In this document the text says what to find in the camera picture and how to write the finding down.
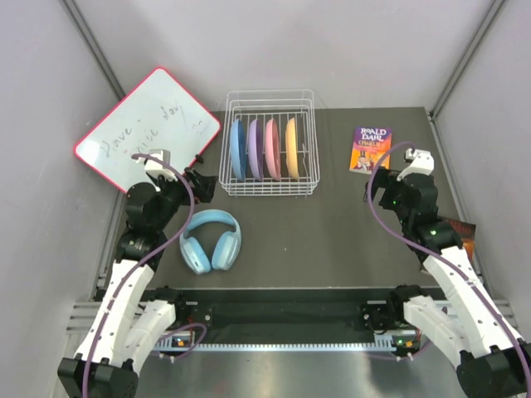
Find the blue plate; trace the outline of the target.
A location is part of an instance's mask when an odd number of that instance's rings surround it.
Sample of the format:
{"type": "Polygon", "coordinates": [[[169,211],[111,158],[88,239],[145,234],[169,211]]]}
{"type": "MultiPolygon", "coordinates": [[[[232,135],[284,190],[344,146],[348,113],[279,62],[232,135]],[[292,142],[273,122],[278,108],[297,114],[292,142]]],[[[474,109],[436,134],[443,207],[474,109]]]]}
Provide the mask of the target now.
{"type": "Polygon", "coordinates": [[[230,129],[231,167],[238,181],[246,178],[246,135],[242,121],[235,119],[230,129]]]}

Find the purple plate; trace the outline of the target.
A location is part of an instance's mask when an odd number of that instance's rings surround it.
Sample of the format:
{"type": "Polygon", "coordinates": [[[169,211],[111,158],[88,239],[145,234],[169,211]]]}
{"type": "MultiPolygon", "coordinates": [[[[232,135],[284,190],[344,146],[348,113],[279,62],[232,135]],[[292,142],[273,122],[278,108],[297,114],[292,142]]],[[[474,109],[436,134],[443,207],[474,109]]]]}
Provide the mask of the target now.
{"type": "Polygon", "coordinates": [[[263,137],[258,119],[253,119],[248,128],[248,159],[252,176],[263,180],[263,137]]]}

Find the yellow plate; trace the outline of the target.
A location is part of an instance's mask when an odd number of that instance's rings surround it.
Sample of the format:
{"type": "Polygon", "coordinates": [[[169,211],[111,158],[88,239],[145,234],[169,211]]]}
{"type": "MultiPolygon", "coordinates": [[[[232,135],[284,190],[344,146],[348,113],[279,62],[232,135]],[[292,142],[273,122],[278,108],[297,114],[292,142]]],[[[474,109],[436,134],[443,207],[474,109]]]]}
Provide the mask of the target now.
{"type": "Polygon", "coordinates": [[[291,178],[300,179],[295,118],[291,118],[285,128],[286,166],[291,178]]]}

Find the pink plate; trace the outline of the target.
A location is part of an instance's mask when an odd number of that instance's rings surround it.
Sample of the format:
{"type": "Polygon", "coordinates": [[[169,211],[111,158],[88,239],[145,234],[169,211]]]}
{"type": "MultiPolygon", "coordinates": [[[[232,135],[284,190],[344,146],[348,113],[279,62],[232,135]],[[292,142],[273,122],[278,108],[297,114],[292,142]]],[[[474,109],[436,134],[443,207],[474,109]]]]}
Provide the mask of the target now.
{"type": "Polygon", "coordinates": [[[265,160],[270,176],[279,181],[280,172],[280,135],[274,119],[265,125],[265,160]]]}

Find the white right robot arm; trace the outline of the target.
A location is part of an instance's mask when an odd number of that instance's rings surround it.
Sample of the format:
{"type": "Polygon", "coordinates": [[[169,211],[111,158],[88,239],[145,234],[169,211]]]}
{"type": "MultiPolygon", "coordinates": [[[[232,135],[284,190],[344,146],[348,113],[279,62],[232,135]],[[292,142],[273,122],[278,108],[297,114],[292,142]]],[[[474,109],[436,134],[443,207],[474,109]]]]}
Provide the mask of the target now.
{"type": "Polygon", "coordinates": [[[420,329],[455,369],[469,397],[530,395],[530,344],[494,305],[475,274],[462,240],[438,214],[438,190],[430,174],[400,173],[380,167],[366,185],[365,201],[383,190],[379,206],[396,214],[397,238],[417,256],[438,283],[453,318],[417,285],[395,288],[387,318],[397,328],[420,329]]]}

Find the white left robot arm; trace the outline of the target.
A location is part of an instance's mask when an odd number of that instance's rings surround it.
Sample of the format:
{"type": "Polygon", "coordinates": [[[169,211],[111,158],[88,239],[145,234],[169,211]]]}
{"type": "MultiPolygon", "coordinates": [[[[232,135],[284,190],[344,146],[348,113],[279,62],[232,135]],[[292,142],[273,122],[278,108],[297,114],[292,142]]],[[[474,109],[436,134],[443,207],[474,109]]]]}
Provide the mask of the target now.
{"type": "Polygon", "coordinates": [[[192,321],[192,308],[182,292],[162,287],[146,304],[141,299],[163,251],[173,243],[164,228],[180,206],[210,202],[216,183],[217,177],[191,168],[182,177],[162,169],[127,191],[126,228],[116,247],[109,285],[85,340],[58,366],[69,397],[133,397],[139,373],[157,343],[186,332],[180,354],[185,357],[206,336],[206,325],[192,321]]]}

